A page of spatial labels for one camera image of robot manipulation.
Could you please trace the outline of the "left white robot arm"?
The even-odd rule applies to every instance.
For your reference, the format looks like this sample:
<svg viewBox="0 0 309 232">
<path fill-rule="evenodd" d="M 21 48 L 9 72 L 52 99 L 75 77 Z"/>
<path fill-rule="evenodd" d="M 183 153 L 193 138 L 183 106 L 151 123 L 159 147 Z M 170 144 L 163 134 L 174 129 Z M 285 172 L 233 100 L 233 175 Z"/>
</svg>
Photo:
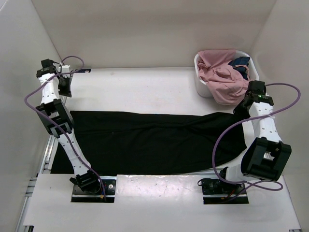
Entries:
<svg viewBox="0 0 309 232">
<path fill-rule="evenodd" d="M 37 78 L 42 88 L 41 104 L 36 107 L 37 114 L 47 132 L 54 136 L 64 149 L 75 177 L 70 182 L 81 191 L 103 195 L 103 184 L 91 168 L 76 140 L 73 118 L 60 96 L 71 97 L 70 85 L 73 77 L 69 65 L 59 64 L 51 59 L 41 61 L 42 68 Z"/>
</svg>

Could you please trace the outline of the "black trousers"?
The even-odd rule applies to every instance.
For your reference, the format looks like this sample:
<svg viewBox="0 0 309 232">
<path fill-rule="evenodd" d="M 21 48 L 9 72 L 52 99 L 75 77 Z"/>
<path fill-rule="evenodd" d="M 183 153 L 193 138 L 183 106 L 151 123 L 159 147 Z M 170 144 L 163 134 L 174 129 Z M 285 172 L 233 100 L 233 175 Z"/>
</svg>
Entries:
<svg viewBox="0 0 309 232">
<path fill-rule="evenodd" d="M 73 111 L 76 140 L 96 171 L 195 172 L 222 165 L 245 149 L 229 113 L 204 116 Z"/>
</svg>

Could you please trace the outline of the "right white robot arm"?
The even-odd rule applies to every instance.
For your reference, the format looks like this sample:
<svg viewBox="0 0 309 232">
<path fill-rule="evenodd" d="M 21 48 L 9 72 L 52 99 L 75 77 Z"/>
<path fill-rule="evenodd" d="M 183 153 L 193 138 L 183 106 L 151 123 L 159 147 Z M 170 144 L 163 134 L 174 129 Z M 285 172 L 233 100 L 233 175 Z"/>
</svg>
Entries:
<svg viewBox="0 0 309 232">
<path fill-rule="evenodd" d="M 230 192 L 234 186 L 252 181 L 277 181 L 292 153 L 276 129 L 273 99 L 267 95 L 262 81 L 250 81 L 244 99 L 233 110 L 237 122 L 228 127 L 220 138 L 235 126 L 251 121 L 255 139 L 244 154 L 240 164 L 226 167 L 218 176 L 217 188 L 222 193 Z"/>
</svg>

